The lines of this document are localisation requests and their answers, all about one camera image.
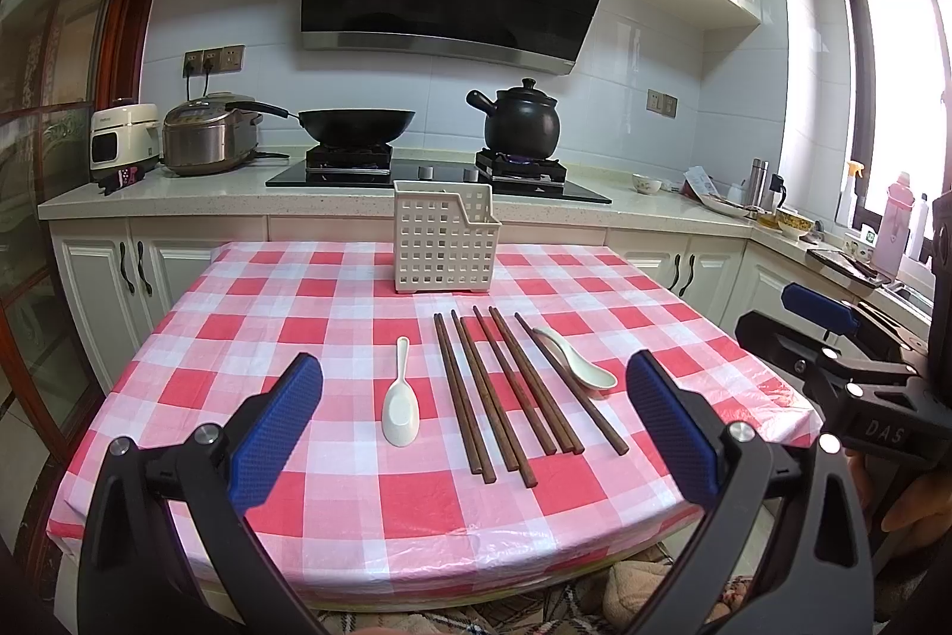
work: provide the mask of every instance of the chopstick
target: chopstick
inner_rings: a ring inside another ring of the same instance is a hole
[[[466,327],[465,323],[460,320],[456,315],[456,311],[452,311],[453,321],[456,323],[456,327],[460,331],[460,339],[463,340],[463,347],[465,350],[468,350],[472,353],[473,361],[476,364],[476,367],[480,374],[480,380],[483,383],[484,389],[486,390],[487,396],[489,396],[490,402],[492,402],[492,408],[496,412],[496,416],[499,418],[499,424],[502,426],[503,434],[506,435],[506,443],[508,443],[509,451],[512,453],[515,465],[512,468],[506,467],[509,471],[513,471],[516,468],[519,469],[519,475],[522,477],[522,483],[526,487],[535,487],[539,481],[536,479],[535,472],[532,471],[532,466],[528,459],[525,457],[525,450],[522,449],[522,443],[519,442],[519,437],[516,436],[516,432],[512,427],[512,424],[509,422],[509,416],[506,415],[506,410],[503,409],[503,402],[499,400],[499,394],[496,392],[496,386],[492,384],[492,380],[489,380],[489,374],[486,372],[486,365],[483,363],[483,357],[480,356],[479,350],[476,348],[476,343],[473,342],[473,337],[469,332],[469,329]]]
[[[522,345],[519,345],[516,337],[513,337],[512,330],[509,328],[506,320],[495,307],[489,308],[489,315],[492,316],[493,321],[496,321],[496,327],[499,329],[499,333],[503,335],[503,340],[506,341],[509,352],[512,353],[512,358],[515,359],[519,371],[522,372],[522,376],[525,377],[525,384],[530,387],[530,391],[532,391],[532,395],[539,405],[541,414],[544,415],[546,422],[549,423],[549,428],[552,429],[555,441],[559,443],[563,452],[574,452],[576,455],[581,455],[585,451],[584,445],[578,436],[576,436],[575,431],[572,430],[572,426],[568,424],[568,420],[565,419],[565,415],[562,414],[559,405],[556,404],[552,394],[549,393],[549,388],[546,388],[546,384],[541,381],[539,373],[536,372],[532,362],[528,359],[525,350],[522,350]]]
[[[544,343],[539,339],[539,335],[532,331],[532,327],[525,322],[525,318],[519,315],[519,313],[516,313],[516,321],[522,323],[522,328],[524,328],[525,332],[527,332],[527,334],[532,337],[532,342],[536,343],[536,347],[541,350],[541,353],[543,353],[544,357],[546,357],[546,361],[549,362],[549,364],[552,364],[552,368],[555,369],[559,377],[562,378],[562,382],[565,383],[575,398],[579,400],[579,404],[582,405],[582,409],[588,413],[588,416],[593,421],[595,421],[595,424],[598,426],[599,430],[605,434],[605,438],[608,439],[608,443],[612,445],[613,448],[615,448],[615,452],[617,452],[619,455],[625,455],[625,453],[628,451],[627,443],[625,443],[625,440],[618,435],[618,431],[611,427],[611,423],[606,421],[605,415],[595,408],[595,405],[593,405],[592,400],[588,397],[588,394],[584,391],[584,388],[582,388],[578,381],[568,372],[568,369],[565,369],[563,364],[561,364],[559,360],[554,355],[552,355],[552,352],[549,350],[549,348],[547,348],[546,345],[544,345]]]
[[[475,304],[473,305],[473,312],[476,314],[476,320],[479,321],[479,325],[482,326],[484,334],[486,334],[486,339],[489,341],[492,352],[496,354],[496,360],[499,362],[499,366],[503,367],[503,374],[506,375],[506,379],[509,381],[509,387],[512,388],[512,392],[516,396],[516,401],[518,401],[520,407],[522,407],[522,411],[525,413],[525,419],[530,422],[532,431],[535,433],[536,439],[539,440],[541,448],[543,448],[546,455],[555,455],[555,453],[558,452],[558,448],[552,443],[549,432],[546,431],[546,426],[543,426],[543,423],[539,420],[535,408],[530,405],[530,400],[528,400],[525,391],[522,390],[522,386],[520,386],[519,381],[512,372],[512,367],[509,366],[509,362],[506,360],[503,350],[498,342],[496,342],[496,337],[489,331],[489,324],[486,323],[486,319],[480,314],[479,308]]]
[[[446,364],[446,381],[449,382],[449,393],[453,397],[456,421],[460,424],[460,434],[463,436],[463,448],[466,451],[469,471],[473,474],[482,474],[483,481],[492,484],[496,481],[496,472],[492,468],[492,463],[489,462],[489,453],[483,442],[483,434],[476,423],[473,407],[469,403],[469,395],[463,385],[459,364],[449,344],[449,332],[446,331],[443,315],[436,313],[433,321],[436,323],[436,337],[440,341],[443,363]]]
[[[453,318],[453,323],[456,324],[456,331],[460,335],[460,342],[463,342],[463,353],[466,354],[466,360],[469,362],[469,371],[472,372],[473,383],[476,383],[479,398],[483,401],[483,408],[486,410],[486,416],[492,428],[492,435],[496,437],[499,451],[503,453],[503,462],[506,463],[506,471],[515,471],[519,467],[519,463],[516,461],[516,454],[512,450],[512,443],[509,441],[508,434],[503,430],[503,424],[500,420],[496,403],[493,402],[492,397],[489,395],[489,389],[486,385],[487,381],[484,380],[486,369],[483,367],[483,360],[480,359],[479,355],[474,353],[473,348],[470,347],[469,332],[465,330],[463,321],[460,321],[460,317],[456,315],[456,310],[450,310],[450,316]]]

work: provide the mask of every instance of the silver bolt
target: silver bolt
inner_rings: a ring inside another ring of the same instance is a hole
[[[745,423],[743,420],[734,421],[730,426],[727,426],[727,431],[738,442],[749,442],[749,440],[754,438],[753,426],[749,423]]]
[[[195,429],[194,439],[199,443],[199,445],[210,445],[218,438],[218,434],[221,432],[220,429],[214,423],[206,423],[202,426],[198,426]]]
[[[837,439],[833,434],[821,434],[820,435],[820,449],[823,452],[828,452],[830,455],[836,455],[843,445],[840,444],[840,440]]]
[[[109,454],[110,455],[125,455],[129,452],[130,445],[132,444],[132,439],[127,436],[120,436],[117,439],[113,439],[109,442]]]

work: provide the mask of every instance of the white spoon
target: white spoon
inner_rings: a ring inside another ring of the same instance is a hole
[[[549,326],[536,326],[532,329],[540,337],[544,337],[551,342],[560,351],[562,351],[562,360],[568,364],[568,369],[575,375],[575,379],[583,386],[594,388],[595,390],[608,390],[617,386],[618,380],[611,372],[601,367],[597,367],[591,362],[587,362],[578,351],[572,347],[568,340],[559,334],[555,329]]]
[[[406,337],[397,340],[397,379],[384,395],[384,438],[396,448],[405,448],[420,432],[420,403],[406,381],[406,356],[410,349],[411,341]]]

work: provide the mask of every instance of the perforated utensil basket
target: perforated utensil basket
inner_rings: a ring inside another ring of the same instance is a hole
[[[501,224],[487,183],[394,182],[398,292],[486,291]]]

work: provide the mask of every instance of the table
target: table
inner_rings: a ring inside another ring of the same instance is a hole
[[[546,457],[479,326],[467,321],[539,478],[531,490],[506,472],[449,326],[498,481],[484,484],[466,464],[432,318],[452,309],[472,318],[473,304],[499,307],[585,446],[582,455]],[[625,456],[515,323],[516,311],[619,377],[596,405],[630,441]],[[401,335],[411,340],[421,425],[412,445],[393,448],[379,419]],[[746,420],[773,442],[806,445],[819,432],[806,399],[605,247],[501,245],[489,294],[407,296],[393,290],[389,243],[230,243],[106,397],[63,478],[48,532],[78,558],[109,440],[172,445],[199,424],[224,424],[306,351],[320,359],[324,396],[268,502],[248,519],[307,603],[423,608],[565,578],[697,515],[624,392],[625,363],[644,347],[725,421]],[[215,581],[184,505],[174,503],[173,516],[196,576]]]

